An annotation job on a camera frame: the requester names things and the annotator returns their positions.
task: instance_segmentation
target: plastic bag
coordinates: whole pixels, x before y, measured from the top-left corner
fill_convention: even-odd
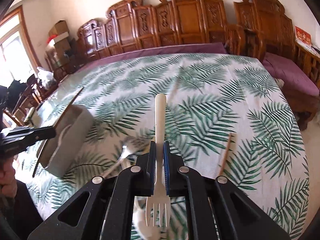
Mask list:
[[[46,71],[42,67],[37,67],[39,70],[38,78],[41,79],[41,83],[44,86],[45,89],[49,89],[53,83],[56,82],[56,80],[53,77],[53,73],[50,71]]]

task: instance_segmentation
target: person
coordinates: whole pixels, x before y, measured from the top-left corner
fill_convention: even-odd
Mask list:
[[[30,233],[43,222],[43,219],[26,185],[15,179],[12,162],[13,157],[7,159],[0,167],[0,211],[15,234],[21,240],[27,240]]]

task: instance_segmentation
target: white plastic fork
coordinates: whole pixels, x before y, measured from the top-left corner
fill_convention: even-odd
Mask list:
[[[171,215],[170,197],[167,196],[165,186],[162,183],[162,164],[164,146],[164,124],[165,124],[166,97],[157,94],[155,98],[155,124],[156,124],[156,182],[151,197],[147,197],[146,224],[149,226],[151,209],[153,208],[153,226],[156,226],[157,210],[159,208],[160,227],[163,226],[163,211],[165,209],[165,226],[169,226]]]

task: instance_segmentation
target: fork handle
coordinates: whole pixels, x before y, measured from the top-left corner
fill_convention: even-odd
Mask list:
[[[156,182],[157,180],[162,181],[165,106],[166,106],[165,95],[157,94],[155,98]]]

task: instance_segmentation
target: screw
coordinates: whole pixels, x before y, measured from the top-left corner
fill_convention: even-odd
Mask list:
[[[225,176],[219,176],[217,180],[221,184],[226,184],[228,182],[228,179]]]
[[[139,171],[141,171],[141,168],[140,168],[140,166],[132,166],[131,167],[131,169],[130,169],[130,171],[132,171],[132,172],[139,172]]]
[[[92,182],[93,182],[94,184],[99,184],[99,183],[102,182],[102,178],[99,177],[99,176],[95,176],[95,177],[92,179]]]
[[[187,166],[181,166],[181,167],[179,168],[179,171],[180,171],[180,172],[183,172],[183,173],[187,173],[187,172],[189,171],[189,168],[188,168]]]

